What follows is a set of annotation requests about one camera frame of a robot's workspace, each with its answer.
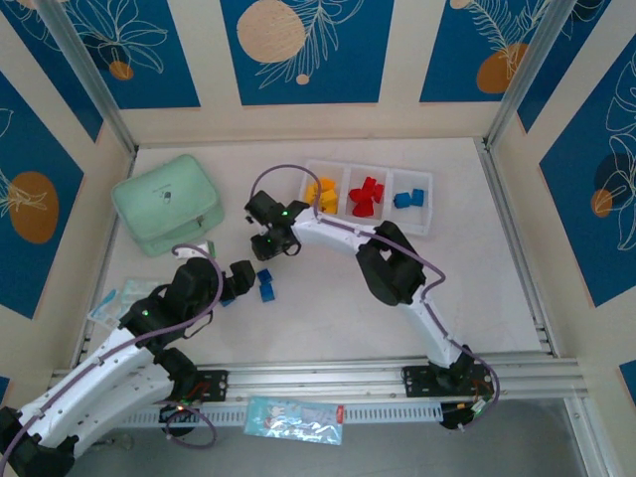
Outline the mint green zip pouch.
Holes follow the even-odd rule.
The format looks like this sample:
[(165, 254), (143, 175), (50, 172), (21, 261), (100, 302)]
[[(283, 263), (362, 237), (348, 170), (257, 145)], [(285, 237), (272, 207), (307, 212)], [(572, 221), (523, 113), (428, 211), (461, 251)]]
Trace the mint green zip pouch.
[(188, 154), (120, 183), (113, 199), (133, 241), (150, 257), (202, 237), (225, 218), (214, 182)]

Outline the light blue printed plastic packet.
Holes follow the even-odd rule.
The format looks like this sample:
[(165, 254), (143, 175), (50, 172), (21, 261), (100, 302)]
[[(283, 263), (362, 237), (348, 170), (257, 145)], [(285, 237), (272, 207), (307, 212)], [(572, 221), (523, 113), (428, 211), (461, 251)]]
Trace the light blue printed plastic packet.
[(285, 397), (251, 397), (244, 433), (250, 436), (340, 445), (345, 408)]

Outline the clear three-compartment tray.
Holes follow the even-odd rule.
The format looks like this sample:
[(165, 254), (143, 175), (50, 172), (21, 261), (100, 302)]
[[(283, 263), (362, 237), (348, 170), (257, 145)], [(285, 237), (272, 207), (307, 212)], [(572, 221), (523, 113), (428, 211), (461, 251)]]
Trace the clear three-compartment tray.
[[(336, 182), (334, 191), (338, 195), (338, 213), (335, 216), (338, 219), (364, 225), (378, 225), (388, 220), (397, 224), (405, 234), (421, 237), (428, 234), (433, 213), (433, 175), (430, 172), (319, 159), (308, 159), (304, 166), (317, 177), (328, 177)], [(379, 204), (374, 203), (372, 217), (358, 218), (352, 215), (355, 203), (348, 195), (351, 189), (361, 188), (367, 177), (385, 185), (384, 196)], [(426, 191), (424, 206), (410, 205), (406, 209), (396, 209), (394, 195), (408, 192), (411, 196), (414, 188)]]

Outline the aluminium front rail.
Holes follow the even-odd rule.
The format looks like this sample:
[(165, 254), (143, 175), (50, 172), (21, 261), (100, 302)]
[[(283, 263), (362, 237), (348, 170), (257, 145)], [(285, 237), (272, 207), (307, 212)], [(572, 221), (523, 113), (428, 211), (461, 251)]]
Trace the aluminium front rail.
[[(545, 353), (487, 354), (498, 375), (501, 399), (585, 398), (587, 385), (577, 360)], [(249, 396), (307, 398), (318, 401), (371, 402), (407, 399), (414, 380), (403, 370), (424, 366), (423, 357), (333, 362), (215, 364), (203, 371), (226, 370), (226, 401)]]

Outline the clear packet with teal print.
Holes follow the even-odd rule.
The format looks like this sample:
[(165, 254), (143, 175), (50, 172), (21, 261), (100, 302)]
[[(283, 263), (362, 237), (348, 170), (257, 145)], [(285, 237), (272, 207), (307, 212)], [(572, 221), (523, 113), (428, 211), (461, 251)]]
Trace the clear packet with teal print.
[(114, 330), (133, 303), (147, 297), (161, 284), (161, 280), (128, 278), (120, 288), (108, 291), (87, 313), (86, 319), (108, 330)]

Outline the aluminium corner post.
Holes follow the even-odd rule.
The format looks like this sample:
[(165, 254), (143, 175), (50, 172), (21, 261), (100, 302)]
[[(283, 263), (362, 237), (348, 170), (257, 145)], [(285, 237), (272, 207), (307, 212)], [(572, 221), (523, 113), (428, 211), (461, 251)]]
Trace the aluminium corner post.
[(90, 100), (110, 127), (117, 141), (134, 159), (138, 144), (125, 124), (114, 97), (62, 4), (57, 0), (33, 1), (40, 17)]
[(546, 15), (538, 25), (484, 137), (484, 147), (487, 152), (492, 152), (501, 141), (576, 2), (577, 0), (551, 0), (548, 5)]

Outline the aluminium side rail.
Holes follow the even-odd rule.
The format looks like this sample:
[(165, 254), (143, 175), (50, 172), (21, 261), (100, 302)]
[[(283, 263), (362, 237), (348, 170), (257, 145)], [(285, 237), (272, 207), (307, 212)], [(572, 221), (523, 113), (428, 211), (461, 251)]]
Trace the aluminium side rail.
[(485, 138), (477, 137), (474, 139), (474, 143), (495, 208), (500, 218), (512, 261), (517, 269), (517, 274), (535, 323), (535, 328), (541, 336), (540, 342), (542, 343), (542, 349), (545, 354), (559, 358), (559, 345), (555, 340), (553, 328), (549, 321), (540, 290), (532, 276), (514, 211), (505, 190), (502, 176), (498, 171), (495, 156), (487, 147)]
[(117, 185), (130, 178), (137, 152), (124, 153), (113, 165), (104, 162), (95, 166), (94, 172), (82, 182), (80, 208), (76, 211), (78, 258), (77, 293), (78, 335), (70, 357), (70, 365), (76, 366), (84, 354), (87, 331), (87, 312), (99, 297), (110, 261), (114, 237), (120, 222), (120, 213), (114, 203), (113, 191)]

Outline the aluminium table edge profile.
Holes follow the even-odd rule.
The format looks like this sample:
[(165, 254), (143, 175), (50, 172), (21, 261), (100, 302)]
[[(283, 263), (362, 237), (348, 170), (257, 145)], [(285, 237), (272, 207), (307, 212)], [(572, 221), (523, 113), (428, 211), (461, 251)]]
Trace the aluminium table edge profile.
[(614, 477), (607, 442), (589, 397), (566, 397), (564, 405), (587, 477)]

